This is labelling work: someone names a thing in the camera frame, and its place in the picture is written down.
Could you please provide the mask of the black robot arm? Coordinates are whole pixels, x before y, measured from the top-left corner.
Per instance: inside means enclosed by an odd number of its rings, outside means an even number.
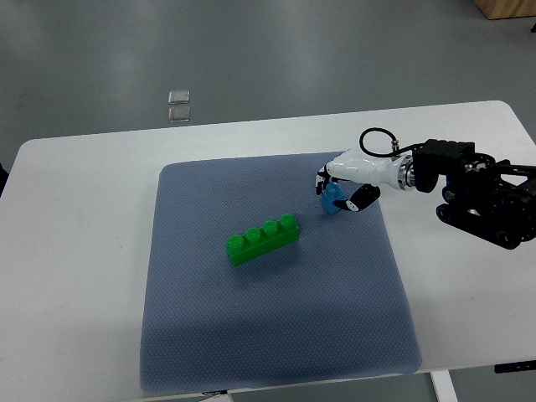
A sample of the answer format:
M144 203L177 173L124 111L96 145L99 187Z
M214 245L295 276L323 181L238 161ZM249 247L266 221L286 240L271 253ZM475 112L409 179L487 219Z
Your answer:
M535 238L535 167L476 152L472 142L430 139L412 151L415 189L431 192L439 176L440 221L507 250Z

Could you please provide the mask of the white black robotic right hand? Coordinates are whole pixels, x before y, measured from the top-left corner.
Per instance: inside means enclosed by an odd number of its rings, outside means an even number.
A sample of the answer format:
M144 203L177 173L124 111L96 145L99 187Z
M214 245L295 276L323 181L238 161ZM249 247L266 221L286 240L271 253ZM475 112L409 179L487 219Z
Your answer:
M344 200L335 202L340 210L359 212L379 198L381 183L398 190L414 189L413 160L409 155L368 156L355 147L319 169L315 182L317 195L321 197L329 183L339 183L346 194Z

